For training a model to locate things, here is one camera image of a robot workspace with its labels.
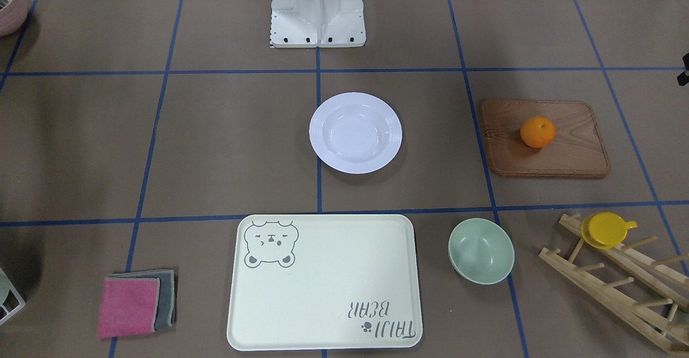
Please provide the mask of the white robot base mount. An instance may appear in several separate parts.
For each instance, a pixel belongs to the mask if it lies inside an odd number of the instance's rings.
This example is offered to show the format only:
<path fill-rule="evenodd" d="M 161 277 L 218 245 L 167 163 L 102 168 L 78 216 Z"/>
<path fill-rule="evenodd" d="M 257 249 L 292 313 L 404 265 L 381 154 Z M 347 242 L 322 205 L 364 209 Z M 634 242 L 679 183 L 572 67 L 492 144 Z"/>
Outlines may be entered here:
<path fill-rule="evenodd" d="M 271 47 L 362 47 L 363 0 L 271 0 Z"/>

